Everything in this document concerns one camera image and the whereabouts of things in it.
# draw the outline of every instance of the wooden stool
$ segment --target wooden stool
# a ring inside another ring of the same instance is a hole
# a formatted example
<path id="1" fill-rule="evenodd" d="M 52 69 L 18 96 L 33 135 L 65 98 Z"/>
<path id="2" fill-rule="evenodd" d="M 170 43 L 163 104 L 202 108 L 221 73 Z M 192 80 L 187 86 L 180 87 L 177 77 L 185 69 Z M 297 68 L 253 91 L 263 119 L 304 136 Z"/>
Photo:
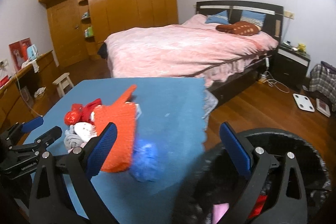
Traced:
<path id="1" fill-rule="evenodd" d="M 70 73 L 68 73 L 68 72 L 64 73 L 53 82 L 54 85 L 57 85 L 57 92 L 58 92 L 58 95 L 59 95 L 60 98 L 62 98 L 65 95 L 64 89 L 67 86 L 70 85 L 71 88 L 74 87 L 73 83 L 70 80 L 69 75 L 70 75 Z"/>

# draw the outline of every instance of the blue tablecloth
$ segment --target blue tablecloth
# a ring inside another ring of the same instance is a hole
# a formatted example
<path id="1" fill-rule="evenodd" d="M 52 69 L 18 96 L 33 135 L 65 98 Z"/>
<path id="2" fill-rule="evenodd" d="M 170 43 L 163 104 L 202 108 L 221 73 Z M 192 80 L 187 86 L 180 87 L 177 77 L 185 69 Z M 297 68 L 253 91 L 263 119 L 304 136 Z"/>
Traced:
<path id="1" fill-rule="evenodd" d="M 137 182 L 126 172 L 100 172 L 92 183 L 108 209 L 121 224 L 167 224 L 176 193 L 193 161 L 203 153 L 204 80 L 196 78 L 121 78 L 85 80 L 68 92 L 45 115 L 44 124 L 34 130 L 25 143 L 54 126 L 63 135 L 48 151 L 66 154 L 63 144 L 67 126 L 63 118 L 73 103 L 83 105 L 101 98 L 112 104 L 130 85 L 136 84 L 133 101 L 140 104 L 142 115 L 137 121 L 140 138 L 157 143 L 167 152 L 165 171 L 157 182 Z M 64 176 L 78 214 L 86 216 L 68 176 Z"/>

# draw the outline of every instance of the pink bedspread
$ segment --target pink bedspread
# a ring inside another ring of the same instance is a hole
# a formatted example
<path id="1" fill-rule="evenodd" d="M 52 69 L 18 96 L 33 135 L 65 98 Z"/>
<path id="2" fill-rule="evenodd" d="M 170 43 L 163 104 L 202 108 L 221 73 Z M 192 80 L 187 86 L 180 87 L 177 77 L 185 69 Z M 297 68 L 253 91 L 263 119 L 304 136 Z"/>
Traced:
<path id="1" fill-rule="evenodd" d="M 216 23 L 195 15 L 182 25 L 132 28 L 105 43 L 113 77 L 205 77 L 206 86 L 242 72 L 258 54 L 278 42 L 264 32 L 244 37 L 216 31 Z"/>

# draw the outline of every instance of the nightstand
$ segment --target nightstand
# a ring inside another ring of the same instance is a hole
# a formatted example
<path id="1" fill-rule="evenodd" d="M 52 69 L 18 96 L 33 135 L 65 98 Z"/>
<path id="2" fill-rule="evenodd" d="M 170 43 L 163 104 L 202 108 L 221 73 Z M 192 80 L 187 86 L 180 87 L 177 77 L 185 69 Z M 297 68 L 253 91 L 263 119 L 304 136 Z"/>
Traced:
<path id="1" fill-rule="evenodd" d="M 271 73 L 275 80 L 295 91 L 300 91 L 309 63 L 309 54 L 295 52 L 289 47 L 280 45 L 274 57 Z"/>

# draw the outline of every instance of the plaid blanket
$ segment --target plaid blanket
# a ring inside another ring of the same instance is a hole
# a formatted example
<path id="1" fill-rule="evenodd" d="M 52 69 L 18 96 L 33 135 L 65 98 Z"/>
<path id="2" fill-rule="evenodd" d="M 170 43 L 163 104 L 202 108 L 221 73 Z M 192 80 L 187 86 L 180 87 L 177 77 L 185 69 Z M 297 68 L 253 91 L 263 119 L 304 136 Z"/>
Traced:
<path id="1" fill-rule="evenodd" d="M 319 91 L 331 101 L 332 111 L 336 111 L 336 74 L 329 68 L 317 64 L 310 72 L 309 91 Z"/>

